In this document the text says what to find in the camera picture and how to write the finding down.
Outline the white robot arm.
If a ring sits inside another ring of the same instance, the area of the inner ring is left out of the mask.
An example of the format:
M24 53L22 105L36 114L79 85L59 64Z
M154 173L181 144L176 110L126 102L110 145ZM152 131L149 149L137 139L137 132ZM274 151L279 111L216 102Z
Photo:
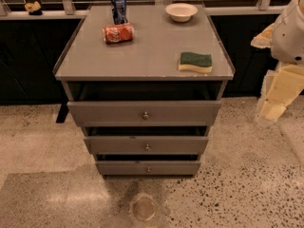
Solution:
M304 0L292 0L251 46L268 48L278 60L264 76L256 106L256 121L270 125L304 90Z

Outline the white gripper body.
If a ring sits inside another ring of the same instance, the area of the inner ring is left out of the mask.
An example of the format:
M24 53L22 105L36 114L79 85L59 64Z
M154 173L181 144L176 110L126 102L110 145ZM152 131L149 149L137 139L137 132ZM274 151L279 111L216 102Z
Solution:
M304 66L283 64L276 70L268 70L261 89L262 102L274 105L290 105L304 89Z

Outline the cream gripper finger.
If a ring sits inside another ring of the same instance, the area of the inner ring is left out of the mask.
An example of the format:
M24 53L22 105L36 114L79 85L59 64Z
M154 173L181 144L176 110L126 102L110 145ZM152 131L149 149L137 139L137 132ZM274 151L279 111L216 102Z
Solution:
M261 126L275 124L285 112L286 106L259 99L256 105L255 121Z
M269 25L260 34L254 37L251 41L251 46L255 48L270 48L272 45L274 25L275 24Z

